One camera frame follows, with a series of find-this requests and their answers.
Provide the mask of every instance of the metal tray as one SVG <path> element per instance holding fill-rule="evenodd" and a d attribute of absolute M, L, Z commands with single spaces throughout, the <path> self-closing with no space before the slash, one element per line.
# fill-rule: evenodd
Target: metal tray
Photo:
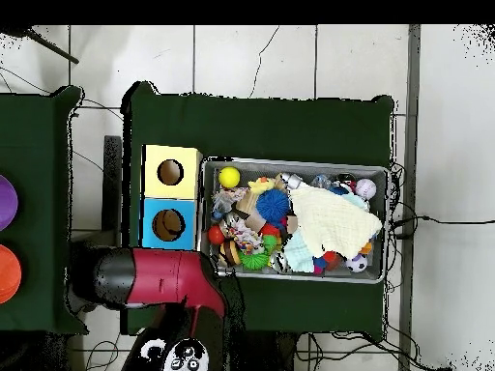
<path fill-rule="evenodd" d="M 197 250 L 214 256 L 218 254 L 218 247 L 210 245 L 207 231 L 212 226 L 211 220 L 213 201 L 212 195 L 218 191 L 218 172 L 225 166 L 234 166 L 241 173 L 239 186 L 248 186 L 248 181 L 255 181 L 265 176 L 274 178 L 279 172 L 297 174 L 305 183 L 310 184 L 313 178 L 319 174 L 328 177 L 339 173 L 348 172 L 356 178 L 368 178 L 376 184 L 376 194 L 369 201 L 370 211 L 376 214 L 383 223 L 383 229 L 372 242 L 373 248 L 368 255 L 368 266 L 361 273 L 351 273 L 345 266 L 340 266 L 333 271 L 324 271 L 322 274 L 306 272 L 290 272 L 279 274 L 272 269 L 269 272 L 250 271 L 243 266 L 236 266 L 235 273 L 238 277 L 256 277 L 276 280 L 310 280 L 348 283 L 379 283 L 385 277 L 387 269 L 387 247 L 389 229 L 389 198 L 391 189 L 391 174 L 388 169 L 380 166 L 339 165 L 331 163 L 294 162 L 266 159 L 230 158 L 228 161 L 222 157 L 205 157 L 201 162 L 199 182 L 201 183 L 198 207 Z M 232 268 L 225 268 L 216 264 L 218 274 L 228 275 Z"/>

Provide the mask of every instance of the wooden block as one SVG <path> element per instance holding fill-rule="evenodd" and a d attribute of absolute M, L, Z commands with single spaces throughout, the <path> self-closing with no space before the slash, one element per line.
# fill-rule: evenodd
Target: wooden block
<path fill-rule="evenodd" d="M 144 145 L 144 196 L 158 199 L 197 198 L 202 155 L 195 148 Z"/>
<path fill-rule="evenodd" d="M 196 202 L 145 198 L 141 238 L 143 247 L 194 250 Z"/>
<path fill-rule="evenodd" d="M 287 233 L 292 235 L 296 232 L 298 228 L 298 217 L 297 216 L 287 216 Z"/>
<path fill-rule="evenodd" d="M 263 219 L 263 217 L 261 217 L 261 214 L 259 214 L 259 212 L 256 210 L 256 207 L 254 207 L 251 214 L 246 219 L 245 224 L 249 229 L 258 233 L 266 222 L 267 221 Z"/>
<path fill-rule="evenodd" d="M 238 211 L 244 212 L 245 214 L 252 214 L 253 209 L 256 209 L 256 201 L 259 195 L 252 193 L 251 190 L 246 192 L 244 198 L 236 203 L 236 209 Z"/>

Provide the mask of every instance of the red ball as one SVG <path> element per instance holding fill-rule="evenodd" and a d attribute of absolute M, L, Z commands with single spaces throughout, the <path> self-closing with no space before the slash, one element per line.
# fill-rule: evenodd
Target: red ball
<path fill-rule="evenodd" d="M 271 225 L 270 223 L 265 223 L 265 225 L 261 228 L 259 233 L 262 235 L 272 235 L 272 236 L 275 236 L 277 238 L 280 237 L 280 231 L 274 225 Z"/>
<path fill-rule="evenodd" d="M 213 225 L 208 231 L 208 241 L 212 244 L 222 244 L 225 241 L 225 236 L 218 225 Z"/>

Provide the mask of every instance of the hole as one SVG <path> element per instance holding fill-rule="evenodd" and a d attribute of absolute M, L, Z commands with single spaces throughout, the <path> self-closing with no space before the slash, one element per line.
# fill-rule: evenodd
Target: hole
<path fill-rule="evenodd" d="M 176 241 L 185 229 L 184 218 L 174 209 L 159 211 L 153 218 L 153 233 L 162 241 Z"/>
<path fill-rule="evenodd" d="M 166 159 L 160 164 L 157 174 L 162 184 L 174 186 L 184 178 L 184 168 L 177 160 Z"/>

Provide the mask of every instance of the blue box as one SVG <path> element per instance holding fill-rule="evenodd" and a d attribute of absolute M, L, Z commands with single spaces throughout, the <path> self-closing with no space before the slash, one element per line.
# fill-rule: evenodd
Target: blue box
<path fill-rule="evenodd" d="M 174 210 L 185 222 L 185 229 L 174 241 L 163 241 L 153 232 L 153 219 L 159 211 Z M 196 203 L 179 199 L 144 199 L 142 246 L 158 249 L 194 250 L 196 236 Z"/>

